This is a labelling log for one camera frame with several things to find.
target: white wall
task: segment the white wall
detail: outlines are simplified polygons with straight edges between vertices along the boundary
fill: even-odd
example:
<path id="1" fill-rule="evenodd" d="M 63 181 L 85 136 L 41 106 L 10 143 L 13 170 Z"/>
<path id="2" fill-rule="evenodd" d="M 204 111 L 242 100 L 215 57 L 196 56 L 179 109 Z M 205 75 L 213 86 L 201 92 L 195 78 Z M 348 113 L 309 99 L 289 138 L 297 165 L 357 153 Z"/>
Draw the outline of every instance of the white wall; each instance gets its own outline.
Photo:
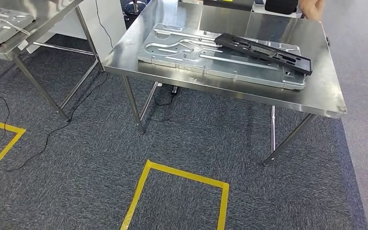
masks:
<path id="1" fill-rule="evenodd" d="M 98 12 L 102 25 L 112 38 L 113 47 L 126 32 L 125 21 L 119 0 L 97 0 Z M 90 31 L 95 48 L 101 61 L 111 52 L 112 47 L 105 30 L 100 26 L 96 13 L 95 0 L 85 0 L 80 4 L 81 13 Z M 46 35 L 39 39 L 45 42 L 55 34 L 62 34 L 86 39 L 75 11 L 69 13 L 58 22 Z M 37 46 L 30 46 L 29 52 L 33 52 Z"/>

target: metal rod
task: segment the metal rod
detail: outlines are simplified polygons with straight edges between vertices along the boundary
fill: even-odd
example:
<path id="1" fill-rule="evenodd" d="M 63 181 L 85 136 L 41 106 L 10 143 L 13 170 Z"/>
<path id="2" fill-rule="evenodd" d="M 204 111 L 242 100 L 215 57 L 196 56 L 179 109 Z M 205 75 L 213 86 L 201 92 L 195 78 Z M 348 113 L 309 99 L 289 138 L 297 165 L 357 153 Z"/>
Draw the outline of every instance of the metal rod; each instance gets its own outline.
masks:
<path id="1" fill-rule="evenodd" d="M 272 105 L 272 122 L 271 122 L 271 151 L 270 153 L 273 153 L 276 150 L 276 107 Z"/>
<path id="2" fill-rule="evenodd" d="M 75 92 L 78 90 L 78 88 L 84 83 L 85 79 L 87 79 L 88 75 L 92 72 L 92 70 L 95 68 L 95 66 L 98 64 L 98 60 L 94 61 L 94 64 L 85 72 L 84 76 L 80 79 L 80 81 L 77 83 L 76 86 L 74 86 L 74 89 L 71 90 L 71 92 L 68 94 L 66 99 L 63 100 L 63 102 L 60 105 L 60 108 L 63 109 L 66 104 L 69 102 L 71 97 L 75 94 Z"/>
<path id="3" fill-rule="evenodd" d="M 135 13 L 139 12 L 138 0 L 133 0 L 133 9 Z"/>
<path id="4" fill-rule="evenodd" d="M 41 43 L 41 42 L 33 42 L 33 45 L 45 46 L 45 47 L 49 47 L 49 48 L 61 49 L 61 50 L 66 50 L 66 51 L 70 51 L 70 52 L 74 52 L 74 53 L 80 53 L 80 54 L 95 56 L 94 53 L 90 52 L 90 51 L 85 51 L 85 50 L 80 50 L 80 49 L 73 49 L 73 48 L 68 48 L 68 47 L 64 47 L 64 46 L 57 46 L 57 45 Z"/>
<path id="5" fill-rule="evenodd" d="M 122 76 L 123 85 L 125 87 L 127 97 L 130 102 L 130 107 L 132 107 L 133 117 L 136 121 L 136 126 L 139 129 L 139 133 L 143 134 L 145 130 L 143 129 L 142 122 L 140 120 L 138 108 L 136 107 L 135 97 L 133 96 L 132 88 L 130 87 L 129 78 L 125 75 Z"/>
<path id="6" fill-rule="evenodd" d="M 275 158 L 297 137 L 313 121 L 317 115 L 308 114 L 301 123 L 290 133 L 290 135 L 277 147 L 277 149 L 270 154 L 270 156 L 263 162 L 264 166 L 271 165 Z"/>
<path id="7" fill-rule="evenodd" d="M 103 67 L 103 65 L 101 63 L 101 60 L 99 59 L 98 52 L 95 49 L 94 42 L 92 41 L 92 37 L 91 37 L 90 31 L 88 30 L 87 24 L 85 23 L 84 16 L 82 15 L 79 6 L 77 6 L 75 8 L 75 12 L 77 13 L 77 17 L 78 17 L 78 20 L 80 21 L 80 24 L 82 26 L 82 30 L 84 31 L 84 34 L 87 37 L 87 41 L 88 41 L 88 44 L 90 45 L 91 51 L 94 53 L 94 56 L 97 59 L 97 61 L 101 64 L 102 70 L 105 71 L 105 69 L 104 69 L 104 67 Z"/>
<path id="8" fill-rule="evenodd" d="M 154 95 L 154 92 L 156 91 L 156 88 L 157 88 L 157 85 L 159 83 L 157 81 L 154 82 L 153 84 L 153 87 L 151 88 L 151 91 L 150 91 L 150 94 L 149 96 L 147 97 L 147 100 L 146 100 L 146 103 L 145 103 L 145 106 L 143 107 L 142 109 L 142 112 L 140 113 L 140 120 L 143 121 L 143 118 L 145 117 L 145 114 L 146 114 L 146 111 L 147 111 L 147 108 L 149 107 L 149 104 L 151 102 L 151 98 L 153 97 Z"/>
<path id="9" fill-rule="evenodd" d="M 52 107 L 54 107 L 61 117 L 68 120 L 68 117 L 65 115 L 63 110 L 57 105 L 57 103 L 51 98 L 51 96 L 46 92 L 46 90 L 40 85 L 39 82 L 31 75 L 27 67 L 23 64 L 22 60 L 15 55 L 13 56 L 13 61 L 18 65 L 18 67 L 23 71 L 23 73 L 26 75 L 26 77 L 33 83 L 33 85 L 37 88 L 39 92 L 43 94 L 43 96 L 48 100 L 48 102 L 51 104 Z"/>

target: black bracket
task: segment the black bracket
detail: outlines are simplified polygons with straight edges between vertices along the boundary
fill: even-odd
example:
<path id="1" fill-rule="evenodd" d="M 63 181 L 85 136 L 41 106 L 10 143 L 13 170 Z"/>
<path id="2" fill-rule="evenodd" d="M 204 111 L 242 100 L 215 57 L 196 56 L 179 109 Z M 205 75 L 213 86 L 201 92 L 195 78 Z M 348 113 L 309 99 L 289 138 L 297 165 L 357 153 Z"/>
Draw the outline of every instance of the black bracket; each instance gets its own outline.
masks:
<path id="1" fill-rule="evenodd" d="M 227 33 L 221 34 L 215 38 L 215 42 L 249 56 L 273 62 L 306 75 L 312 74 L 311 59 L 306 57 L 298 56 L 281 49 L 276 49 Z"/>

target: stainless steel table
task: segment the stainless steel table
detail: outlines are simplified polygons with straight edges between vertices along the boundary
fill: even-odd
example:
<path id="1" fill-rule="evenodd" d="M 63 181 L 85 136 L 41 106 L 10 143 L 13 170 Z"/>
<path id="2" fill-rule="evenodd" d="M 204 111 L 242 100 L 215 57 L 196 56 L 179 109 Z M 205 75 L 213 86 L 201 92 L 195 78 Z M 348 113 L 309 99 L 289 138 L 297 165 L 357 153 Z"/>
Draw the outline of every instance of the stainless steel table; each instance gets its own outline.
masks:
<path id="1" fill-rule="evenodd" d="M 313 74 L 307 77 L 303 90 L 291 91 L 136 61 L 139 48 L 157 23 L 297 45 L 303 56 L 311 58 Z M 181 3 L 177 0 L 152 0 L 108 55 L 103 67 L 105 71 L 123 75 L 140 133 L 144 132 L 141 121 L 158 82 L 271 105 L 272 153 L 264 162 L 266 166 L 316 116 L 339 118 L 346 113 L 322 25 L 304 19 Z M 141 113 L 136 107 L 128 76 L 155 81 Z M 275 106 L 309 113 L 277 149 Z"/>
<path id="2" fill-rule="evenodd" d="M 80 12 L 78 5 L 83 0 L 0 0 L 0 8 L 28 12 L 34 16 L 35 20 L 28 25 L 25 30 L 29 31 L 31 34 L 27 35 L 24 33 L 17 33 L 15 36 L 10 38 L 8 41 L 0 45 L 0 59 L 13 60 L 18 67 L 23 71 L 27 78 L 35 85 L 35 87 L 44 95 L 44 97 L 49 101 L 49 103 L 60 113 L 64 119 L 68 117 L 64 114 L 63 108 L 77 91 L 77 89 L 82 85 L 87 76 L 91 73 L 94 67 L 100 63 L 98 54 L 93 45 L 90 33 L 88 32 L 87 25 L 85 24 L 84 18 Z M 57 22 L 64 18 L 69 12 L 75 10 L 90 44 L 92 52 L 72 49 L 68 47 L 50 45 L 45 43 L 36 42 L 42 35 L 44 35 L 48 30 L 50 30 Z M 56 49 L 62 49 L 70 52 L 82 53 L 86 55 L 95 56 L 96 60 L 89 67 L 87 72 L 83 75 L 78 84 L 74 89 L 68 94 L 64 101 L 58 105 L 51 96 L 46 92 L 46 90 L 38 83 L 38 81 L 31 75 L 27 67 L 20 60 L 18 55 L 30 45 L 47 46 Z"/>

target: metal base plate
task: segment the metal base plate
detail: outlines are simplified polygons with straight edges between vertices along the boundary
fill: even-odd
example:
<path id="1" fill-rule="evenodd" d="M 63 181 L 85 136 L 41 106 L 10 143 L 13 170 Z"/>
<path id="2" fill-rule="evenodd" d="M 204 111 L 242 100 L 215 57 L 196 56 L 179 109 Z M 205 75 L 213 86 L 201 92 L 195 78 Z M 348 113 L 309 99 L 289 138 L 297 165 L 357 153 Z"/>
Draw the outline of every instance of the metal base plate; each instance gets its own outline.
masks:
<path id="1" fill-rule="evenodd" d="M 304 74 L 221 47 L 214 42 L 219 35 L 156 24 L 153 27 L 153 33 L 149 34 L 139 50 L 138 58 L 152 64 L 262 85 L 291 90 L 304 88 Z M 298 46 L 250 40 L 300 55 Z"/>
<path id="2" fill-rule="evenodd" d="M 28 26 L 34 20 L 33 16 L 29 13 L 12 11 L 3 8 L 0 8 L 0 19 L 4 19 L 22 29 Z M 0 44 L 6 42 L 9 38 L 13 37 L 17 33 L 19 33 L 19 31 L 8 23 L 4 21 L 0 22 Z"/>
<path id="3" fill-rule="evenodd" d="M 134 2 L 130 2 L 128 4 L 126 4 L 125 6 L 125 11 L 126 13 L 129 14 L 140 14 L 146 7 L 146 4 L 142 1 L 138 1 L 138 8 L 135 9 L 135 4 Z"/>

